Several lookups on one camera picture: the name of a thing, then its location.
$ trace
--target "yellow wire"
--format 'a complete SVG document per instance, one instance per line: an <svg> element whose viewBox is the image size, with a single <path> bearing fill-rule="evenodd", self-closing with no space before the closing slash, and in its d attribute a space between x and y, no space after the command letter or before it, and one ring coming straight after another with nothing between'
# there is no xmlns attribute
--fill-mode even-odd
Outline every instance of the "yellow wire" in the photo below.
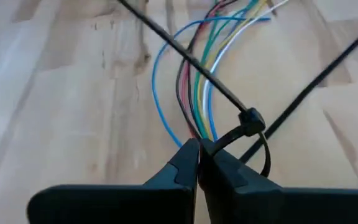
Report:
<svg viewBox="0 0 358 224"><path fill-rule="evenodd" d="M250 17L248 17L248 19L246 19L244 22L242 22L235 30L234 32L227 37L218 47L218 49L211 55L208 56L208 61L206 63L206 68L210 68L212 63L214 62L214 59L216 58L216 56L218 55L219 51L221 49L223 49L224 46L226 46L226 44L234 37L234 35L242 28L244 27L250 20L252 17L255 17L259 11L263 8L263 6L266 4L267 0L263 0L261 2L259 2L257 9L251 14ZM202 102L201 102L201 89L202 89L202 83L203 80L205 82L205 79L201 77L200 82L198 83L198 97L197 97L197 104L198 104L198 111L201 115L201 122L203 123L203 126L206 129L207 135L209 137L209 139L212 139L212 132L211 132L211 127L208 125L209 121L207 121L206 117L204 116L203 112L201 111L202 109Z"/></svg>

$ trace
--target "red wire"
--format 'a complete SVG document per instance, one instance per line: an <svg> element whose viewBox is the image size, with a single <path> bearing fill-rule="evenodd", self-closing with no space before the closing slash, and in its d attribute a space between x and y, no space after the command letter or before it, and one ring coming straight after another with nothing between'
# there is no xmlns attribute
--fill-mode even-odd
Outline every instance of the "red wire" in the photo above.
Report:
<svg viewBox="0 0 358 224"><path fill-rule="evenodd" d="M211 15L215 15L215 12L219 9L219 6L223 3L224 1L221 1L218 5L216 5L216 7L209 13L208 18L211 17ZM203 29L206 27L206 24L209 24L209 22L204 22L201 24L200 29L198 30L198 32L195 35L195 41L197 40L198 35L203 31ZM183 106L185 107L185 110L187 110L186 105L188 104L188 98L187 98L187 79L189 76L189 62L186 61L185 64L185 70L184 70L184 74L183 74L183 78L182 78L182 83L181 83L181 100L183 102ZM190 126L189 126L189 130L191 135L195 138L195 133L192 132Z"/></svg>

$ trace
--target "green wire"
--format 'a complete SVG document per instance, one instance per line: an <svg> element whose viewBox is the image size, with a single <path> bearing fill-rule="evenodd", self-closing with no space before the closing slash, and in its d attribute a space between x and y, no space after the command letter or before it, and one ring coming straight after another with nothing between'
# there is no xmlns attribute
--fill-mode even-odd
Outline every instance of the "green wire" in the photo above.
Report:
<svg viewBox="0 0 358 224"><path fill-rule="evenodd" d="M246 6L245 8L241 9L240 11L237 11L233 17L236 17L238 14L240 14L241 12L243 12L244 10L248 10L252 7L255 6L255 4L258 2L258 0L253 0L251 1L248 6ZM211 32L209 33L209 36L208 36L208 41L205 45L205 48L204 48L204 52L203 52L203 56L201 58L201 64L202 65L205 65L206 63L206 59L207 59L207 56L209 54L209 51L211 50L211 47L212 45L214 44L215 40L218 38L219 34L221 33L221 31L229 24L230 21L226 21L220 28L219 30L217 31L217 33L214 35L214 32L215 32L215 29L216 29L216 26L218 24L217 21L214 21L213 23L213 27L211 29ZM195 116L196 116L196 122L197 122L197 125L200 127L200 133L201 133L201 136L203 138L208 138L208 135L207 135L207 132L206 132L206 129L203 125L203 122L201 121L201 115L200 115L200 112L198 110L198 104L197 104L197 98L198 98L198 84L200 82L200 73L197 72L196 73L196 81L195 81L195 89L194 89L194 92L193 92L193 101L195 102L194 103L194 111L195 111Z"/></svg>
<svg viewBox="0 0 358 224"><path fill-rule="evenodd" d="M212 45L212 39L213 39L213 35L214 35L214 33L215 33L215 29L216 29L216 26L218 25L218 22L217 21L214 21L213 22L213 26L212 26L212 29L211 29L211 31L209 32L209 36L208 36L208 41L207 41L207 43L206 43L206 46L205 46L205 49L207 49L207 48L211 48L211 45ZM201 64L202 65L204 65L205 64L205 60L206 60L206 56L208 55L208 54L205 54L205 49L204 49L204 53L203 53L203 58L201 59ZM201 134L201 136L203 137L203 138L208 138L208 134L207 134L207 132L206 132L206 129L205 129L205 127L204 127L204 124L203 124L203 122L201 121L201 115L200 115L200 113L198 112L198 104L197 104L197 91L198 91L198 88L197 88L197 86L198 86L198 84L199 84L199 82L200 82L200 73L199 72L197 72L197 74L196 74L196 81L195 81L195 89L194 89L194 92L193 92L193 102L195 102L194 103L194 111L195 111L195 115L196 115L196 123L197 123L197 126L198 127L200 127L200 134Z"/></svg>

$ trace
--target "wooden surface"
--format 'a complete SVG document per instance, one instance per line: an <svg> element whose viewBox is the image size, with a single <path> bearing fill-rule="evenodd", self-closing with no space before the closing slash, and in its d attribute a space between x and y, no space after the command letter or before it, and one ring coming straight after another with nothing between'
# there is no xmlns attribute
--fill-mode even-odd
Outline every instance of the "wooden surface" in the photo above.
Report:
<svg viewBox="0 0 358 224"><path fill-rule="evenodd" d="M211 5L132 3L171 34ZM358 1L292 0L238 38L218 77L270 124L357 36ZM162 43L113 0L0 0L0 223L26 223L26 203L51 185L140 184L173 156L150 89ZM185 141L173 91L179 61L173 50L164 55L157 88ZM222 135L237 124L237 111L219 93L213 106ZM254 141L243 138L228 151L240 156ZM358 49L269 143L278 184L358 188ZM260 152L249 165L260 170L263 160ZM209 222L202 191L196 222Z"/></svg>

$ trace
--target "wood grain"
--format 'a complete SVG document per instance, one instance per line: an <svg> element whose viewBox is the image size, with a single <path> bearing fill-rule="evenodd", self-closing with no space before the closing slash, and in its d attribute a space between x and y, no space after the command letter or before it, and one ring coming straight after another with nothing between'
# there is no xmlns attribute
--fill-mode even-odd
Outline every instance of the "wood grain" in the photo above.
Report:
<svg viewBox="0 0 358 224"><path fill-rule="evenodd" d="M201 19L212 1L131 3L173 34ZM179 40L188 44L193 32ZM358 1L292 0L245 31L217 74L270 125L357 36ZM165 165L177 147L150 85L162 44L113 0L0 0L0 223L26 223L28 200L46 187L141 184ZM168 49L156 82L167 121L185 141L190 134L173 89L180 60ZM237 111L220 93L213 97L222 135L237 124ZM240 156L254 141L242 138L227 150ZM270 179L278 184L358 188L358 49L269 143ZM260 170L263 161L258 152L248 165ZM196 223L209 223L202 190Z"/></svg>

